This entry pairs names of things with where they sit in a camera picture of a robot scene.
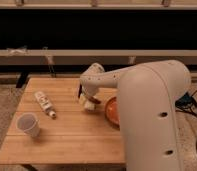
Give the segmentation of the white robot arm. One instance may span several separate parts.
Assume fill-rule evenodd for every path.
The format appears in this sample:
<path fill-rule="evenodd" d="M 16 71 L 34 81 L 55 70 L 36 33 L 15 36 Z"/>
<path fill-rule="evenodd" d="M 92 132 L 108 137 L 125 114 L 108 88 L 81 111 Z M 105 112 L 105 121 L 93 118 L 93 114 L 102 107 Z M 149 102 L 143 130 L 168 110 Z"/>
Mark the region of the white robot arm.
<path fill-rule="evenodd" d="M 191 76 L 180 61 L 165 60 L 80 76 L 87 98 L 115 88 L 127 171 L 184 171 L 175 102 L 189 90 Z"/>

